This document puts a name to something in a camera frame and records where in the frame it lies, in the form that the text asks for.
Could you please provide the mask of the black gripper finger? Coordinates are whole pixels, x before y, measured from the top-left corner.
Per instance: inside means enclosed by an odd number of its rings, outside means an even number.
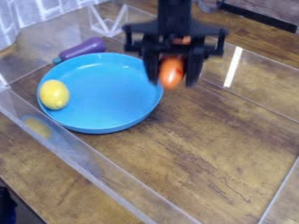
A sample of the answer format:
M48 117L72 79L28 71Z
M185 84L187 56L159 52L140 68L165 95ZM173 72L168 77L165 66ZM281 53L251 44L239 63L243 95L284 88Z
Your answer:
M159 79L159 53L145 48L143 50L143 61L148 80L156 85Z
M185 86L191 87L199 79L204 61L204 50L193 48L188 52L185 67Z

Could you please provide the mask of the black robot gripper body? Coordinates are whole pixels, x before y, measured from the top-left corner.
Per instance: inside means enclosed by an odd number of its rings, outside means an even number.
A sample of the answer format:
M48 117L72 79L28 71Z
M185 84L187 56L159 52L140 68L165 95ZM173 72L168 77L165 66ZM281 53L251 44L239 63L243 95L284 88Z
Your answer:
M196 49L203 55L224 53L228 30L192 18L192 0L157 0L156 19L124 24L123 31L129 52L187 53Z

